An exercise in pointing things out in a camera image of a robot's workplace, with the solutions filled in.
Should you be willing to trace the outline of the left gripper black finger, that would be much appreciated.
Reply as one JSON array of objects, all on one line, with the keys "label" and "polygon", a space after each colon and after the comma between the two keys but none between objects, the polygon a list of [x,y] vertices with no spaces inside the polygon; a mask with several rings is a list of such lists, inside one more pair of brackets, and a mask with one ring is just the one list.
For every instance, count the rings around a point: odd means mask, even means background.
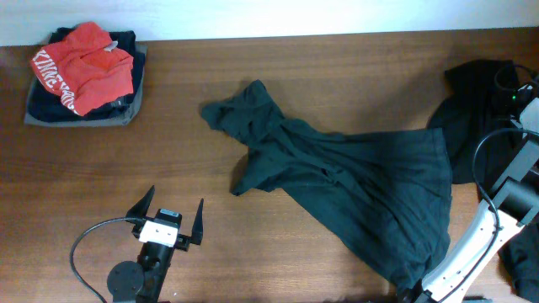
[{"label": "left gripper black finger", "polygon": [[126,212],[125,216],[133,218],[145,218],[147,216],[147,212],[151,205],[154,194],[155,186],[153,185],[146,192],[146,194]]},{"label": "left gripper black finger", "polygon": [[204,227],[203,227],[203,206],[204,200],[201,199],[198,205],[198,209],[195,215],[195,220],[192,226],[190,243],[193,245],[200,245],[203,240]]}]

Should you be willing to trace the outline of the dark green t-shirt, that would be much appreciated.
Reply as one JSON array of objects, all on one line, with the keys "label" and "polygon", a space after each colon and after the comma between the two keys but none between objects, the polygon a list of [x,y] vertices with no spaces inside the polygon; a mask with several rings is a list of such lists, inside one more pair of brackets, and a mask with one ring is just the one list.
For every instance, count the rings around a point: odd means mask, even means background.
[{"label": "dark green t-shirt", "polygon": [[322,133],[284,116],[258,80],[200,114],[248,148],[234,195],[284,190],[400,290],[445,257],[452,171],[441,130]]}]

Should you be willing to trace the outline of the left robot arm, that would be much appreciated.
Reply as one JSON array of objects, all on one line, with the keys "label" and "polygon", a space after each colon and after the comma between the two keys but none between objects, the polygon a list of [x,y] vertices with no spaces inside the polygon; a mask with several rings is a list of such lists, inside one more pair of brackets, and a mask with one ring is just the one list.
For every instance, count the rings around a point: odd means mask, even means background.
[{"label": "left robot arm", "polygon": [[161,208],[154,217],[147,215],[154,194],[151,187],[126,213],[133,225],[131,233],[142,247],[137,260],[118,263],[110,270],[107,287],[114,302],[157,302],[174,252],[186,252],[202,242],[204,202],[198,205],[191,233],[183,235],[179,212]]}]

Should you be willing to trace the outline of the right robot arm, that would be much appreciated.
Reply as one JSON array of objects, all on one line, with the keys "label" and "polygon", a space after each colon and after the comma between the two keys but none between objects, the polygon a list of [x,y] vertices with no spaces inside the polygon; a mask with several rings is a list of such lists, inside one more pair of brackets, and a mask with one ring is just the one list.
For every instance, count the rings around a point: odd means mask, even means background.
[{"label": "right robot arm", "polygon": [[[478,153],[489,139],[504,133],[521,135],[522,145],[487,191],[475,171]],[[401,293],[398,302],[469,301],[467,290],[492,257],[538,215],[538,193],[523,182],[537,161],[538,133],[523,126],[494,130],[481,139],[471,166],[481,196],[472,223],[443,261],[413,288]]]}]

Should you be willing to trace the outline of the grey folded garment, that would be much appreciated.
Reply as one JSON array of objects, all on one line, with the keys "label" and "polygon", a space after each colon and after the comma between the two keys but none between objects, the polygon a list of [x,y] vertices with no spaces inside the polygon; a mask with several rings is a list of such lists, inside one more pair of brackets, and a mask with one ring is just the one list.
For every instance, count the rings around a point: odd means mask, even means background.
[{"label": "grey folded garment", "polygon": [[62,121],[62,122],[46,122],[44,120],[36,119],[30,114],[29,108],[31,98],[34,97],[38,91],[38,87],[41,86],[36,77],[33,77],[29,87],[28,97],[26,99],[26,112],[24,114],[25,125],[37,125],[41,127],[52,128],[73,128],[73,127],[111,127],[111,126],[124,126],[128,125],[138,114],[142,103],[142,84],[144,75],[141,75],[138,89],[134,93],[134,99],[131,104],[125,102],[125,98],[118,98],[115,104],[126,105],[126,111],[118,116],[99,119],[99,120],[78,120],[78,121]]}]

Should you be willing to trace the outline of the navy folded garment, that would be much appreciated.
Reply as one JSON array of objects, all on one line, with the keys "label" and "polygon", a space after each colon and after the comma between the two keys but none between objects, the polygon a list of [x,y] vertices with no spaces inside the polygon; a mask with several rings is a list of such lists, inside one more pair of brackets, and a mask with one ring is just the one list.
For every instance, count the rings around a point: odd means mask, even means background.
[{"label": "navy folded garment", "polygon": [[[136,92],[143,75],[146,63],[146,53],[136,48],[136,34],[132,31],[110,32],[110,38],[118,42],[117,47],[127,51],[134,58],[134,66],[131,70],[132,84]],[[127,104],[131,104],[134,93],[123,97]],[[99,120],[118,116],[126,111],[126,105],[115,104],[115,101],[104,104],[96,109],[92,109],[84,116],[74,114],[61,104],[60,97],[47,92],[43,86],[38,87],[38,91],[31,98],[30,114],[36,119],[46,122],[78,121],[78,120]]]}]

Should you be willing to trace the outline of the red folded shirt white lettering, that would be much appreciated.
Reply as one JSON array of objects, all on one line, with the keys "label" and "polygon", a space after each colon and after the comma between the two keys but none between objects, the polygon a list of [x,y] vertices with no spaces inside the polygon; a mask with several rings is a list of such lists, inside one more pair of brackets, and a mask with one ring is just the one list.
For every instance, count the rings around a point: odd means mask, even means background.
[{"label": "red folded shirt white lettering", "polygon": [[47,92],[58,96],[63,107],[84,116],[134,92],[133,61],[107,31],[87,22],[38,50],[30,65]]}]

